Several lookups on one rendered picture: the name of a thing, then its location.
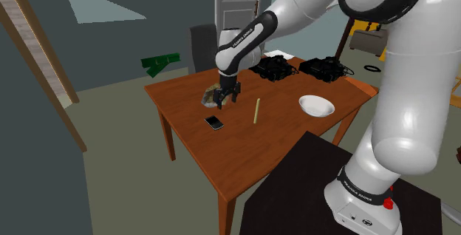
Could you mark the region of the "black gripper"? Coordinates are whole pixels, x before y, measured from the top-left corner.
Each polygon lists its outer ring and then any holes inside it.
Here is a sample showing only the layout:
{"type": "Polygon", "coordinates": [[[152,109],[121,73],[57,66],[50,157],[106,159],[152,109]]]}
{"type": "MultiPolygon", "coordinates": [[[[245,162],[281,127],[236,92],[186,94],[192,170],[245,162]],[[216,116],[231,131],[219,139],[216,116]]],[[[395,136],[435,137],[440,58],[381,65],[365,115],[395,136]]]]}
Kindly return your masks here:
{"type": "Polygon", "coordinates": [[[230,90],[232,92],[232,102],[235,103],[238,95],[241,93],[241,84],[237,83],[237,76],[219,76],[220,89],[215,89],[213,92],[213,101],[218,109],[222,108],[222,101],[225,99],[224,92],[230,90]]]}

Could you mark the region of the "grey-brown lumpy object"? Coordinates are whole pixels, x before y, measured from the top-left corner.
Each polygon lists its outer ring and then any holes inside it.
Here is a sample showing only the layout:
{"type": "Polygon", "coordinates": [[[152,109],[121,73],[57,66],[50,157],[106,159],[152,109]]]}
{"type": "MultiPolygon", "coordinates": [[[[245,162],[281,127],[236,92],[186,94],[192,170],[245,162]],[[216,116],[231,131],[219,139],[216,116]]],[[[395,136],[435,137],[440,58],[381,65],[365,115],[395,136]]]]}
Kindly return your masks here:
{"type": "Polygon", "coordinates": [[[215,83],[214,85],[208,87],[205,90],[204,95],[202,96],[201,104],[207,108],[217,107],[217,103],[214,101],[214,90],[219,89],[220,84],[215,83]]]}

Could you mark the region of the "black smartphone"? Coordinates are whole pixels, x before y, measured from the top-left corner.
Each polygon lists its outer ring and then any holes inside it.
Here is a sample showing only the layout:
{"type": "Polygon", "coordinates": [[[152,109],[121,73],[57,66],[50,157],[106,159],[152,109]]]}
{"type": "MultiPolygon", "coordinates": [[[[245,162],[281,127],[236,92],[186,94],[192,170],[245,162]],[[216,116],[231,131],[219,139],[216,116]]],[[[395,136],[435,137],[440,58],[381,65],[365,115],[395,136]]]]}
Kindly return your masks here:
{"type": "Polygon", "coordinates": [[[213,129],[218,130],[221,129],[224,124],[214,115],[207,117],[204,121],[213,129]]]}

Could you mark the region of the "brown wooden table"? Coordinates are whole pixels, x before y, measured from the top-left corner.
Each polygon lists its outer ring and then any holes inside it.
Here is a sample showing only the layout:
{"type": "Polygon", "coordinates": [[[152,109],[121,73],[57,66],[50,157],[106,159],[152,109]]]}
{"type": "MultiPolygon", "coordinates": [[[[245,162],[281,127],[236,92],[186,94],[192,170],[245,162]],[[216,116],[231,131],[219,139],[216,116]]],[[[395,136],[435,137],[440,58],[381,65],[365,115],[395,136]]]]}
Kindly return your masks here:
{"type": "Polygon", "coordinates": [[[145,91],[157,106],[170,158],[175,158],[176,134],[215,188],[219,235],[231,234],[236,198],[269,174],[305,132],[320,136],[338,125],[333,143],[339,144],[360,107],[378,93],[377,87],[347,76],[325,83],[300,72],[271,82],[246,69],[238,74],[242,91],[236,102],[207,108],[202,96],[218,80],[217,69],[210,69],[150,84],[145,91]],[[310,116],[299,105],[303,95],[326,98],[335,111],[310,116]],[[204,121],[212,115],[224,124],[221,129],[204,121]]]}

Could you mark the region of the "dark grey chair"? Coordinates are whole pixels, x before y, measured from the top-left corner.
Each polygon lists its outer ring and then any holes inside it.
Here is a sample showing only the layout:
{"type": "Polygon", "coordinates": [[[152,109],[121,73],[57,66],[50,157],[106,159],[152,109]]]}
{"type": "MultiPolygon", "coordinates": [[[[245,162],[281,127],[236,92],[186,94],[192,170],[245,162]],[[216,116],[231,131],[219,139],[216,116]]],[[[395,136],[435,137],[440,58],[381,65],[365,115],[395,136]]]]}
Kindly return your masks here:
{"type": "Polygon", "coordinates": [[[216,67],[215,55],[218,48],[215,24],[201,24],[189,29],[191,56],[195,72],[216,67]]]}

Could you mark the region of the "black bundle of gear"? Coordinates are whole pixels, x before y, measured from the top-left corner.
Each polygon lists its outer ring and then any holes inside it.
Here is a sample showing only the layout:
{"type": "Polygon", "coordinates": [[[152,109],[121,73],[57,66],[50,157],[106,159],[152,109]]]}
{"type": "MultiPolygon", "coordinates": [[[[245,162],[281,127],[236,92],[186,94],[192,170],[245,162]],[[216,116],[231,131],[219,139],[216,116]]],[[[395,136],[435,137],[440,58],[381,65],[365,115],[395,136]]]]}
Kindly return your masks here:
{"type": "Polygon", "coordinates": [[[354,75],[355,73],[344,66],[335,56],[327,56],[326,58],[313,58],[308,61],[303,61],[298,67],[299,72],[314,76],[318,80],[326,83],[336,81],[338,78],[345,75],[354,75]]]}
{"type": "Polygon", "coordinates": [[[299,71],[290,65],[282,55],[262,58],[250,70],[258,74],[261,78],[272,82],[280,81],[290,75],[299,74],[299,71]]]}

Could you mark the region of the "white paper sheet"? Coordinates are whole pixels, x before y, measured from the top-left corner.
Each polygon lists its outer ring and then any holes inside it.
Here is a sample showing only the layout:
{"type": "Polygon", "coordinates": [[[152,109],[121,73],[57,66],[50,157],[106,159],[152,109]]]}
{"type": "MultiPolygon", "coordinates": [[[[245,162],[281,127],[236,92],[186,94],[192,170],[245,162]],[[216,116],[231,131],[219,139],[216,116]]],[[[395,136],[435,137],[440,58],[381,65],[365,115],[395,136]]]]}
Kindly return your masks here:
{"type": "Polygon", "coordinates": [[[265,52],[264,55],[266,57],[274,57],[274,56],[281,55],[286,60],[290,60],[290,59],[294,58],[294,55],[285,53],[285,52],[283,52],[281,50],[274,50],[274,51],[270,51],[270,52],[265,52]]]}

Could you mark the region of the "green folded object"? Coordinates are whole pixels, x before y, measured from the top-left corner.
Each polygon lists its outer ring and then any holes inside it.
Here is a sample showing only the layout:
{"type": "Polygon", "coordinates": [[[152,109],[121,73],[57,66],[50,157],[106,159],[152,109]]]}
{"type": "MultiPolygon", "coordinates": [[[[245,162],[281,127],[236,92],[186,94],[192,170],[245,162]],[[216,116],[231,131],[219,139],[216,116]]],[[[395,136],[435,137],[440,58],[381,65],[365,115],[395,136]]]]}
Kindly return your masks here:
{"type": "Polygon", "coordinates": [[[167,65],[180,61],[179,53],[155,56],[152,58],[143,58],[141,60],[142,67],[147,68],[146,73],[154,78],[167,65]]]}

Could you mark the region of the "white bowl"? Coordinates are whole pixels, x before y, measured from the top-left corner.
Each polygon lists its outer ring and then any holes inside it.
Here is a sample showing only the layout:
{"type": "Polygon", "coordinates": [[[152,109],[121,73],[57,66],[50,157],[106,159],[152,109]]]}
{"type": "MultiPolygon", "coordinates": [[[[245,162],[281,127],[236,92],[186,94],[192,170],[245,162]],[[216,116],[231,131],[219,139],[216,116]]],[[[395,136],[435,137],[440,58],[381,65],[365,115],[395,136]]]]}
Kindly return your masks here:
{"type": "Polygon", "coordinates": [[[303,95],[298,102],[305,113],[316,118],[325,118],[335,111],[335,106],[329,100],[317,95],[303,95]]]}

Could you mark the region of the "dark robot stand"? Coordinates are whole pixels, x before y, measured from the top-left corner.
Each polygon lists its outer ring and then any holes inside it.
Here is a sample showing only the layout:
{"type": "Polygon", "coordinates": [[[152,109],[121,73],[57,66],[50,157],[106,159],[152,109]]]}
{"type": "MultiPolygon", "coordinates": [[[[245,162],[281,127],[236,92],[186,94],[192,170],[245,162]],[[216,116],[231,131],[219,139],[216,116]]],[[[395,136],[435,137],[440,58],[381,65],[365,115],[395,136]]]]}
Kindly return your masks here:
{"type": "MultiPolygon", "coordinates": [[[[324,199],[325,186],[351,156],[306,132],[246,201],[239,235],[357,235],[346,225],[377,227],[359,214],[335,221],[324,199]]],[[[402,179],[393,192],[403,235],[443,235],[438,197],[402,179]]]]}

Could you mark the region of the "grey-brown box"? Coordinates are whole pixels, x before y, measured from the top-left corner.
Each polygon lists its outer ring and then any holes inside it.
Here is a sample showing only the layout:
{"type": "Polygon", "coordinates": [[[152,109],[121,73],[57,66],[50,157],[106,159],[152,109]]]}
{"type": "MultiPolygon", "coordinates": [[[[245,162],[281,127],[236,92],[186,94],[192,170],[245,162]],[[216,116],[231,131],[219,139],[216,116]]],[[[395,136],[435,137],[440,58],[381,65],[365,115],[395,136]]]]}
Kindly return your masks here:
{"type": "Polygon", "coordinates": [[[356,30],[349,43],[351,50],[360,50],[380,57],[386,47],[387,30],[356,30]]]}

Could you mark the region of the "wooden stair rail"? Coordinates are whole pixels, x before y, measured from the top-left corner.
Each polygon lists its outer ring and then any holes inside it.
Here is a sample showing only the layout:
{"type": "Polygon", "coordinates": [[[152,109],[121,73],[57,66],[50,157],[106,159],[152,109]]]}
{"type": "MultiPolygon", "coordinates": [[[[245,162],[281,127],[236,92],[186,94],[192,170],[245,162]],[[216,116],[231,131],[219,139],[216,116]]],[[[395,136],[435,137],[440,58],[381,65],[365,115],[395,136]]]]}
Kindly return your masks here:
{"type": "Polygon", "coordinates": [[[0,0],[0,24],[82,152],[87,147],[65,108],[79,98],[28,0],[0,0]]]}

